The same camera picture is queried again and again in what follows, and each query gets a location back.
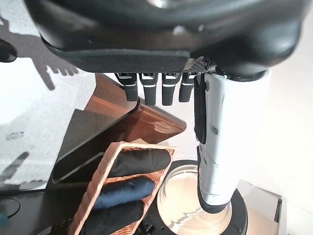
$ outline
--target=black round base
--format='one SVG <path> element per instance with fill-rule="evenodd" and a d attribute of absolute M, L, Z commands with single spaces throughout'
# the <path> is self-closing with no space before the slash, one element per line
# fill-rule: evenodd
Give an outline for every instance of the black round base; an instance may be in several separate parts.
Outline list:
<path fill-rule="evenodd" d="M 197 161 L 180 160 L 172 163 L 169 171 L 181 165 L 198 165 Z M 245 202 L 236 190 L 231 198 L 232 216 L 228 227 L 221 235 L 246 235 L 248 225 L 248 215 Z M 145 218 L 141 222 L 137 235 L 175 235 L 162 221 L 157 209 L 157 197 L 151 204 Z"/>

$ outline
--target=wicker basket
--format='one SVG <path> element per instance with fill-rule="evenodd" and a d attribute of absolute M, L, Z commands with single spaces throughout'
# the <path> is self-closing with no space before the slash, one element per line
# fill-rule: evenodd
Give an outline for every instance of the wicker basket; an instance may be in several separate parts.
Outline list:
<path fill-rule="evenodd" d="M 152 204 L 158 189 L 160 188 L 166 173 L 170 167 L 171 164 L 168 165 L 168 167 L 164 170 L 156 171 L 149 174 L 139 174 L 139 175 L 132 175 L 132 176 L 125 176 L 125 177 L 116 177 L 116 178 L 109 178 L 107 179 L 107 176 L 113 166 L 113 163 L 121 151 L 131 151 L 134 149 L 144 149 L 144 148 L 153 148 L 153 149 L 166 149 L 170 156 L 171 156 L 171 162 L 173 159 L 173 154 L 175 152 L 175 148 L 169 147 L 169 146 L 161 146 L 161 145 L 155 145 L 155 144 L 140 144 L 140 143 L 127 143 L 127 142 L 117 142 L 117 143 L 111 143 L 108 147 L 107 151 L 104 154 L 103 159 L 101 160 L 97 170 L 93 174 L 92 180 L 90 181 L 87 191 L 85 192 L 82 202 L 78 207 L 78 210 L 69 226 L 68 229 L 68 235 L 78 235 L 80 230 L 82 229 L 82 226 L 89 216 L 89 213 L 97 199 L 97 197 L 100 194 L 100 191 L 102 187 L 105 184 L 113 183 L 113 182 L 119 182 L 123 180 L 127 180 L 130 178 L 134 178 L 140 175 L 145 175 L 152 179 L 155 182 L 155 188 L 153 189 L 150 196 L 142 199 L 144 202 L 144 209 L 143 209 L 143 216 L 142 218 L 134 222 L 116 232 L 113 233 L 113 235 L 132 235 L 135 233 L 137 227 L 139 226 L 140 222 L 142 221 L 144 215 L 147 213 L 149 206 Z"/>

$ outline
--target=black cable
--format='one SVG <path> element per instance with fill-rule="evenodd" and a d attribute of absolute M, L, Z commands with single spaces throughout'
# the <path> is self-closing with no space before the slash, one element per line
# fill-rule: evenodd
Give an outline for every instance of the black cable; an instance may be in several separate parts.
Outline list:
<path fill-rule="evenodd" d="M 6 197 L 5 197 L 5 198 L 0 198 L 0 200 L 3 200 L 3 199 L 12 200 L 12 201 L 15 201 L 15 202 L 17 202 L 17 203 L 19 204 L 18 209 L 17 209 L 13 214 L 7 216 L 8 219 L 9 219 L 9 218 L 12 218 L 13 216 L 15 216 L 15 215 L 19 212 L 19 210 L 20 210 L 20 208 L 21 208 L 21 204 L 20 204 L 17 200 L 15 200 L 14 198 L 6 198 Z"/>

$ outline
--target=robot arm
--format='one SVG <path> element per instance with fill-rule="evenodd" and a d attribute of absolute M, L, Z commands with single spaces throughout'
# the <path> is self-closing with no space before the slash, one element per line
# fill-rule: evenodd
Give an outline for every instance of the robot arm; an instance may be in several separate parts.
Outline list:
<path fill-rule="evenodd" d="M 140 77 L 164 104 L 195 86 L 199 200 L 221 211 L 237 186 L 268 87 L 268 69 L 297 45 L 309 0 L 25 0 L 48 49 L 89 72 L 115 72 L 129 100 Z"/>
<path fill-rule="evenodd" d="M 253 153 L 269 77 L 265 71 L 249 81 L 234 81 L 214 72 L 195 80 L 195 118 L 202 118 L 195 125 L 198 198 L 209 213 L 228 204 Z"/>

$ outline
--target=black folded cloth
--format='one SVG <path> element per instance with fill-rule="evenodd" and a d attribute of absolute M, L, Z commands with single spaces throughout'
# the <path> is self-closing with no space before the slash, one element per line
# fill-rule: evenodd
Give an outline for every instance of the black folded cloth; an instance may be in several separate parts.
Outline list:
<path fill-rule="evenodd" d="M 165 169 L 171 156 L 165 149 L 139 149 L 120 152 L 109 173 L 109 178 L 146 174 Z"/>
<path fill-rule="evenodd" d="M 134 201 L 89 214 L 80 235 L 109 235 L 141 219 L 144 204 Z"/>
<path fill-rule="evenodd" d="M 101 210 L 143 199 L 152 193 L 154 187 L 154 181 L 145 176 L 107 184 L 100 192 L 92 209 Z"/>

